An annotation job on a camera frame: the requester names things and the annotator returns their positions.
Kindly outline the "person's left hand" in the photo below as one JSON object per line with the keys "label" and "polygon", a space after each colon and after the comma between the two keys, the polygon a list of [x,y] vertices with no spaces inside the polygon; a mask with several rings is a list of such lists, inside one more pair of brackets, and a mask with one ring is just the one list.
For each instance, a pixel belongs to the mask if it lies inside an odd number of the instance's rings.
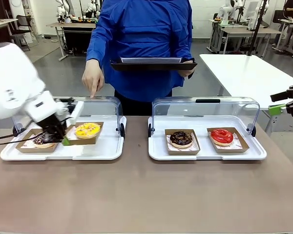
{"label": "person's left hand", "polygon": [[[182,63],[194,63],[195,62],[195,59],[194,58],[191,58],[191,59],[186,59],[186,58],[183,58],[182,59]],[[194,73],[195,71],[195,67],[194,66],[191,70],[179,70],[178,71],[178,74],[183,77],[183,78],[186,78],[186,77],[191,77],[192,74]]]}

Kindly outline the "person's right hand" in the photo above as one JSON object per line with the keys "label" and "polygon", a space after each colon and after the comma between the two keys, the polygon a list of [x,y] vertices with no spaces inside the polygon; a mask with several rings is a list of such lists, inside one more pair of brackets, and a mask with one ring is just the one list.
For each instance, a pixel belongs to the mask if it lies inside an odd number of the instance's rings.
{"label": "person's right hand", "polygon": [[105,78],[97,60],[90,59],[86,62],[82,82],[89,90],[90,98],[94,98],[96,93],[101,91]]}

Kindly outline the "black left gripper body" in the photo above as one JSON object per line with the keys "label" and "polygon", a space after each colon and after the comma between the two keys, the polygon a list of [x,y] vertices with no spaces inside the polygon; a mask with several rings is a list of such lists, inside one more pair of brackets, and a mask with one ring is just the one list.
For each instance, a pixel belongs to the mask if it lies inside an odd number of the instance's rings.
{"label": "black left gripper body", "polygon": [[55,114],[36,122],[36,124],[42,128],[43,133],[55,134],[55,142],[61,142],[66,134],[65,120],[59,120]]}

